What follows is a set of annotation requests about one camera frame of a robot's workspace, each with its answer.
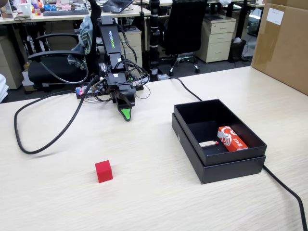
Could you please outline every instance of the orange package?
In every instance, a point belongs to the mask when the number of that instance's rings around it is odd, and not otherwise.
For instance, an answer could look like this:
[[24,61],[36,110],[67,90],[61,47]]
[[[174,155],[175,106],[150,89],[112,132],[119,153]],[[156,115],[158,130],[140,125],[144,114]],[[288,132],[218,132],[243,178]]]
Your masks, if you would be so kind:
[[230,126],[219,127],[217,136],[229,152],[248,148]]

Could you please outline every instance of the red cube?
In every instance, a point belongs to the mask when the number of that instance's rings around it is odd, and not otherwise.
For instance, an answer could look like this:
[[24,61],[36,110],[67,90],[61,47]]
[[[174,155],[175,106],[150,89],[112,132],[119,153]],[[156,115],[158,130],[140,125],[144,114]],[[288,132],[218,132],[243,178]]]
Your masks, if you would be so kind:
[[112,180],[112,171],[109,160],[95,164],[98,182],[102,183],[107,180]]

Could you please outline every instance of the white label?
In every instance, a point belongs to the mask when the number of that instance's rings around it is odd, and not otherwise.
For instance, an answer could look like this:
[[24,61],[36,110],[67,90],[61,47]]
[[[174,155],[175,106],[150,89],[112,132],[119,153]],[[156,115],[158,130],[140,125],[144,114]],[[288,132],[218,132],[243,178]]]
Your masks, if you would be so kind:
[[280,25],[281,21],[282,21],[282,18],[283,18],[283,14],[284,14],[283,11],[279,11],[279,10],[270,8],[269,9],[269,14],[268,14],[268,17],[267,17],[266,20],[271,22],[271,23]]

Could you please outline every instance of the chair armrest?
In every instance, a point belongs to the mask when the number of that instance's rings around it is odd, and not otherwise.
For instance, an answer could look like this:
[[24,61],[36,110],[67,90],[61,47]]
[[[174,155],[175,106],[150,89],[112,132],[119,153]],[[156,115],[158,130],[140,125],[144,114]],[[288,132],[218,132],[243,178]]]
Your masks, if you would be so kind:
[[28,57],[29,60],[40,61],[41,57],[43,56],[52,56],[52,55],[73,55],[78,57],[79,59],[83,59],[85,57],[84,53],[79,51],[44,51],[36,54],[32,54]]
[[70,34],[70,33],[54,33],[54,34],[42,35],[42,36],[38,36],[36,39],[42,40],[42,39],[46,39],[46,38],[49,38],[49,37],[55,37],[55,36],[70,36],[70,37],[73,37],[74,39],[76,39],[77,42],[79,42],[78,41],[78,35]]

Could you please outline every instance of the black office chair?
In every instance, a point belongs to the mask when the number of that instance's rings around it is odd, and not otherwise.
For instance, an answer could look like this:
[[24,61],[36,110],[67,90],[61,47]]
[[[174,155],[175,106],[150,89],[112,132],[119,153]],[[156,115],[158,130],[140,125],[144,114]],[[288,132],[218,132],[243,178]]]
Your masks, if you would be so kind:
[[[84,55],[78,51],[45,51],[30,55],[28,58],[32,62],[30,63],[28,76],[30,81],[35,83],[35,86],[39,88],[42,84],[59,84],[64,83],[57,79],[54,75],[64,79],[67,83],[77,83],[88,81],[92,73],[98,75],[99,66],[96,52],[96,37],[100,37],[97,19],[101,17],[102,11],[97,5],[95,0],[88,0],[91,5],[91,21],[93,24],[93,39],[90,53]],[[45,41],[46,38],[54,36],[71,36],[78,42],[78,35],[69,33],[49,34],[37,37],[36,39]],[[73,55],[80,60],[86,62],[88,67],[88,77],[86,70],[81,70],[74,65],[68,64],[68,55]]]
[[205,15],[207,0],[173,0],[171,15],[163,31],[163,43],[166,54],[173,60],[169,75],[173,75],[173,68],[177,63],[187,62],[195,66],[196,73],[200,70],[197,59],[193,55],[180,54],[197,51],[201,46],[201,27]]

